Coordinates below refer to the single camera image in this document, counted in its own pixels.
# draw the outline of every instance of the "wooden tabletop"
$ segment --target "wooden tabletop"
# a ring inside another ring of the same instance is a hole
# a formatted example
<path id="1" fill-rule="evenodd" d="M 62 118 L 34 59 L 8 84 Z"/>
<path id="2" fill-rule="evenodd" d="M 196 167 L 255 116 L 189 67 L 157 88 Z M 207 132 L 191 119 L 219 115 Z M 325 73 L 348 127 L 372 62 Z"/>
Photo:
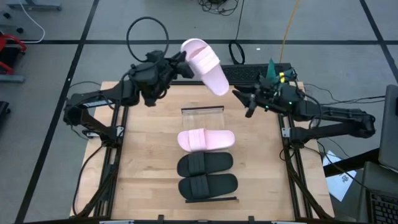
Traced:
<path id="1" fill-rule="evenodd" d="M 104 82 L 102 89 L 115 84 Z M 237 196 L 239 201 L 185 203 L 178 192 L 182 177 L 177 174 L 177 162 L 186 154 L 177 142 L 177 134 L 185 130 L 181 108 L 197 106 L 225 108 L 224 128 L 236 137 L 235 145 L 223 150 L 234 159 L 226 172 L 238 178 L 239 187 L 224 196 Z M 156 220 L 164 215 L 166 220 L 247 220 L 254 215 L 256 220 L 293 220 L 286 165 L 279 159 L 282 141 L 277 115 L 258 108 L 252 118 L 245 118 L 245 112 L 231 91 L 214 96 L 205 86 L 192 85 L 172 86 L 156 107 L 148 108 L 143 101 L 130 107 L 112 219 Z M 96 109 L 95 118 L 110 125 L 112 113 L 102 106 Z M 84 160 L 99 146 L 99 139 L 90 140 Z M 316 141 L 307 146 L 318 150 Z M 76 199 L 78 211 L 98 188 L 104 153 L 105 149 L 95 155 L 83 172 Z M 334 216 L 319 155 L 308 149 L 302 149 L 301 155 L 309 191 Z M 299 190 L 298 197 L 302 202 Z"/>

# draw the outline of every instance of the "black keyboard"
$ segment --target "black keyboard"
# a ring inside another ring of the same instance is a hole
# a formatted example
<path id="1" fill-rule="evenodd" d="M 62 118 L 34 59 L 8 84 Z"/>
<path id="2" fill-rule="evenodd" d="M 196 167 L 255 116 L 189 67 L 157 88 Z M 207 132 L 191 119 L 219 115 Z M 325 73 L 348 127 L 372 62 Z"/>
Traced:
<path id="1" fill-rule="evenodd" d="M 257 81 L 258 75 L 267 74 L 268 64 L 254 64 L 254 65 L 222 65 L 226 78 L 230 85 L 253 83 Z M 286 71 L 291 68 L 289 63 L 275 64 L 277 73 Z"/>
<path id="2" fill-rule="evenodd" d="M 398 224 L 398 198 L 382 192 L 367 191 L 369 221 L 380 224 Z"/>

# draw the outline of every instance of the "paper sheet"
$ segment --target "paper sheet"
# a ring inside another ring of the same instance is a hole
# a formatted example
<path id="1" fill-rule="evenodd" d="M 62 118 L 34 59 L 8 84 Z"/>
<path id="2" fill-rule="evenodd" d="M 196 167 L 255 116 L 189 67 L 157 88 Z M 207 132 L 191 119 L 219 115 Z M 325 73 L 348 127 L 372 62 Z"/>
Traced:
<path id="1" fill-rule="evenodd" d="M 335 154 L 331 151 L 328 151 L 327 154 L 329 160 L 331 160 L 333 163 L 341 160 L 339 157 L 336 157 Z M 323 157 L 323 166 L 330 164 L 329 160 L 326 158 L 326 156 Z M 353 177 L 355 177 L 356 175 L 356 171 L 354 170 L 349 171 L 348 173 Z M 326 182 L 328 184 L 329 193 L 341 202 L 353 180 L 347 174 L 339 174 L 334 175 L 333 177 L 327 177 Z"/>

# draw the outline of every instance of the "pink slide sandal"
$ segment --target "pink slide sandal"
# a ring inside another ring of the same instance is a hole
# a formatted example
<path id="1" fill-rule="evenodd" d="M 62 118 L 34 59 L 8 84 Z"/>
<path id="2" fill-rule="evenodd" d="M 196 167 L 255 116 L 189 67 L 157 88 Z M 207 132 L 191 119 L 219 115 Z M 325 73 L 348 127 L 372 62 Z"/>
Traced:
<path id="1" fill-rule="evenodd" d="M 181 52 L 186 51 L 186 61 L 196 77 L 217 96 L 222 96 L 229 90 L 220 60 L 213 49 L 201 39 L 189 39 L 181 45 Z"/>
<path id="2" fill-rule="evenodd" d="M 177 139 L 181 148 L 187 152 L 224 149 L 235 143 L 232 131 L 211 131 L 204 128 L 182 131 Z"/>

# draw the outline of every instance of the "yellow cable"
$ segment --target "yellow cable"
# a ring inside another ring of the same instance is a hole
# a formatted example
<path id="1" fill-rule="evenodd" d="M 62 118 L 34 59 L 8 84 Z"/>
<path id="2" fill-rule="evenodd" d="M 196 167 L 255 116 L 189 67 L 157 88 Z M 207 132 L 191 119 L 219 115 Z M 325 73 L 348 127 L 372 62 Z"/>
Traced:
<path id="1" fill-rule="evenodd" d="M 292 15 L 290 16 L 289 24 L 287 25 L 287 28 L 286 28 L 284 41 L 282 43 L 282 51 L 280 52 L 279 63 L 282 63 L 282 58 L 284 57 L 284 48 L 285 48 L 286 37 L 287 37 L 287 34 L 289 33 L 290 25 L 292 25 L 293 17 L 294 17 L 294 14 L 296 13 L 297 7 L 299 6 L 299 2 L 300 2 L 300 0 L 296 0 L 296 5 L 294 6 Z"/>

